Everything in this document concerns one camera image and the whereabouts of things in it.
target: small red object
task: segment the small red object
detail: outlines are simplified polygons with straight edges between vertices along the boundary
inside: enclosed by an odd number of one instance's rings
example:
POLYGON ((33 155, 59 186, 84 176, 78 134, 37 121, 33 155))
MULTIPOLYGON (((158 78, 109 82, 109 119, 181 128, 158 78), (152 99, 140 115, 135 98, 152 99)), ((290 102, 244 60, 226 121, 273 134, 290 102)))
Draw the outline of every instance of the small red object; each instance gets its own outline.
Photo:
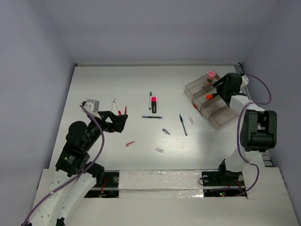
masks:
POLYGON ((135 143, 135 141, 132 141, 130 143, 127 143, 126 147, 130 146, 131 144, 135 143))

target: plastic container compartment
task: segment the plastic container compartment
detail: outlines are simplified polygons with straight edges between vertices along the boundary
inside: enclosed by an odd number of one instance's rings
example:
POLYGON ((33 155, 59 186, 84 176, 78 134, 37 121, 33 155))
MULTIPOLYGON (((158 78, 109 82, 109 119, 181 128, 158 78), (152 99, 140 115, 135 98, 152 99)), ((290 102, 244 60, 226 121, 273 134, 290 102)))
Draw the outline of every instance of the plastic container compartment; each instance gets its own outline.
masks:
MULTIPOLYGON (((204 88, 204 84, 206 84, 208 74, 204 75, 203 77, 189 83, 188 85, 185 86, 184 93, 190 100, 192 100, 193 95, 198 93, 199 91, 205 89, 205 90, 212 90, 213 86, 209 86, 207 88, 204 88)), ((216 73, 215 78, 213 79, 213 82, 216 82, 220 79, 220 76, 216 73)))
POLYGON ((238 113, 228 106, 223 107, 222 109, 214 112, 209 118, 209 122, 215 129, 219 129, 222 126, 227 125, 235 118, 237 118, 238 113))
MULTIPOLYGON (((208 119, 215 129, 219 129, 234 120, 238 116, 238 113, 229 108, 220 96, 211 100, 206 99, 206 95, 216 92, 213 86, 204 88, 207 76, 205 75, 186 85, 184 93, 198 107, 201 115, 208 119)), ((219 79, 220 76, 216 75, 213 82, 219 79)))

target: orange object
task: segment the orange object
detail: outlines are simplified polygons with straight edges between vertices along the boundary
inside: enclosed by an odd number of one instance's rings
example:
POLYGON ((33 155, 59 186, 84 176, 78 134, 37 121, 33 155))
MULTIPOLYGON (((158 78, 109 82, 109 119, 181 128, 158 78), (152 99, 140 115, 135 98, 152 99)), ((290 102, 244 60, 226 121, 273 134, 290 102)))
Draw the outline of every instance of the orange object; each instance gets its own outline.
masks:
POLYGON ((206 99, 207 99, 207 100, 213 99, 213 95, 212 95, 212 94, 208 94, 208 95, 206 96, 206 99))
POLYGON ((218 95, 218 93, 208 94, 208 95, 206 96, 206 99, 207 99, 207 100, 211 100, 211 99, 213 99, 214 97, 216 97, 217 95, 218 95))

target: gray wall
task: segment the gray wall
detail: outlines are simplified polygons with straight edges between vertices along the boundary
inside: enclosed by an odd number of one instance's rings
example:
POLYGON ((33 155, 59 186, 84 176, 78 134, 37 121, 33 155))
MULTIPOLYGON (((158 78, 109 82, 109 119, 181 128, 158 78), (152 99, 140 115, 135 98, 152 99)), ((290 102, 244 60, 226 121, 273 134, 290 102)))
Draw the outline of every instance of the gray wall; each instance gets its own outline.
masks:
POLYGON ((21 225, 49 166, 74 63, 39 0, 0 7, 0 224, 21 225))
MULTIPOLYGON (((301 1, 281 1, 244 61, 244 71, 259 76, 271 89, 266 109, 278 114, 277 145, 270 154, 281 170, 301 222, 301 1)), ((267 92, 251 80, 251 96, 266 100, 267 92)))
POLYGON ((278 0, 44 0, 77 63, 244 60, 278 0))

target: small white object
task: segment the small white object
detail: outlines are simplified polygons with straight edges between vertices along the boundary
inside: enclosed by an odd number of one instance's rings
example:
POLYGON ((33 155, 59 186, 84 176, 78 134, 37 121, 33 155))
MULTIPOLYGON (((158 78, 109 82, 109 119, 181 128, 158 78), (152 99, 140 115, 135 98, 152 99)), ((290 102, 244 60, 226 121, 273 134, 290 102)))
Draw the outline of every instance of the small white object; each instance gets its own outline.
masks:
POLYGON ((249 84, 249 79, 248 79, 248 77, 247 77, 246 75, 242 76, 241 78, 243 79, 243 81, 242 81, 240 87, 243 88, 243 87, 245 87, 247 84, 249 84))
POLYGON ((161 148, 158 148, 158 147, 156 147, 156 152, 163 153, 163 152, 164 152, 164 150, 163 150, 163 149, 161 149, 161 148))
POLYGON ((190 121, 190 123, 193 125, 194 124, 194 121, 193 121, 193 119, 190 117, 189 118, 189 121, 190 121))

